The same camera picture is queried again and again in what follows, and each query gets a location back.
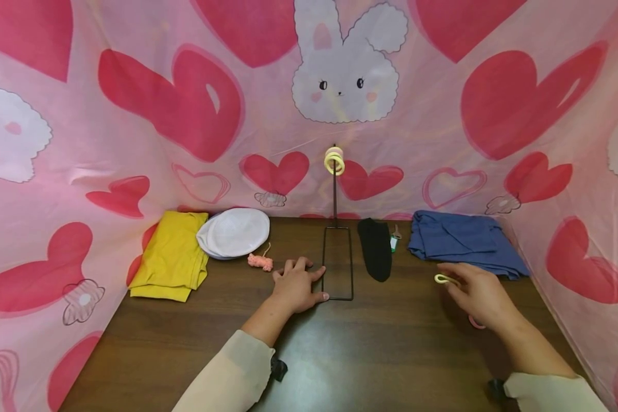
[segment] black sock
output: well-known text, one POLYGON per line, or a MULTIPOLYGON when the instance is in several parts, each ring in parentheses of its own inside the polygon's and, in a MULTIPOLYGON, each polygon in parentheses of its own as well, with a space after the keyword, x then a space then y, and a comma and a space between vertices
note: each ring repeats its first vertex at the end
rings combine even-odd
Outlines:
POLYGON ((366 271, 378 282, 391 275, 390 229, 386 223, 377 223, 368 218, 357 224, 357 233, 362 242, 366 271))

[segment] ring stand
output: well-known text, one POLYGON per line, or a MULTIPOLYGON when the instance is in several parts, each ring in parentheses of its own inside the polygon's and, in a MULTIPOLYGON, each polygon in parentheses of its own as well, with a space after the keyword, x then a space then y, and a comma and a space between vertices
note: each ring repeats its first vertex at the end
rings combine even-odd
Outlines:
MULTIPOLYGON (((347 230, 348 231, 348 250, 350 251, 350 271, 351 271, 351 295, 349 298, 333 298, 330 295, 330 300, 353 300, 354 299, 354 277, 353 277, 353 266, 352 266, 352 236, 350 227, 347 226, 339 226, 339 218, 336 213, 336 160, 332 160, 332 204, 334 205, 334 217, 332 217, 332 224, 327 225, 323 230, 323 266, 325 266, 325 248, 326 248, 326 239, 327 239, 327 231, 328 230, 347 230)), ((320 290, 322 292, 325 291, 325 275, 321 277, 320 290)))

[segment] table surface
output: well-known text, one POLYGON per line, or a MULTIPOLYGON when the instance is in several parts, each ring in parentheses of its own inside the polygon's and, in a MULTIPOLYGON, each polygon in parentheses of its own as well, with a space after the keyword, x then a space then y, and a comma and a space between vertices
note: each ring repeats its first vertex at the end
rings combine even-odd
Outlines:
MULTIPOLYGON (((409 222, 384 283, 366 272, 351 227, 354 300, 291 318, 275 347, 288 364, 252 411, 497 411, 486 395, 507 377, 508 356, 490 331, 469 326, 437 285, 435 264, 406 250, 409 222)), ((272 218, 275 267, 322 261, 325 220, 272 218)), ((349 292, 347 231, 327 232, 326 291, 349 292)), ((530 279, 504 282, 521 312, 583 374, 530 279)), ((196 374, 270 294, 271 276, 245 259, 210 260, 187 303, 126 296, 61 411, 171 411, 196 374)))

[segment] white hat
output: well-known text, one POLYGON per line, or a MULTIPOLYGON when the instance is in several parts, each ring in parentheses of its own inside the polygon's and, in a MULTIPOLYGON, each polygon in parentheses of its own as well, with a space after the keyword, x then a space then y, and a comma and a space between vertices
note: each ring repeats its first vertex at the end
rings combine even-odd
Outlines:
POLYGON ((211 217, 197 232, 206 255, 234 259, 256 251, 270 234, 270 219, 257 209, 236 208, 211 217))

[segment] tent fabric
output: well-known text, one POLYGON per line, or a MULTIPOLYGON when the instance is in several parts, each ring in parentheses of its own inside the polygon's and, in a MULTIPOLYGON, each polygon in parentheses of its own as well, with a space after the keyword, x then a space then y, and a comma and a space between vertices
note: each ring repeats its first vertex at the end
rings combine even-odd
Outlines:
POLYGON ((618 411, 618 0, 0 0, 0 411, 56 411, 166 209, 501 214, 618 411))

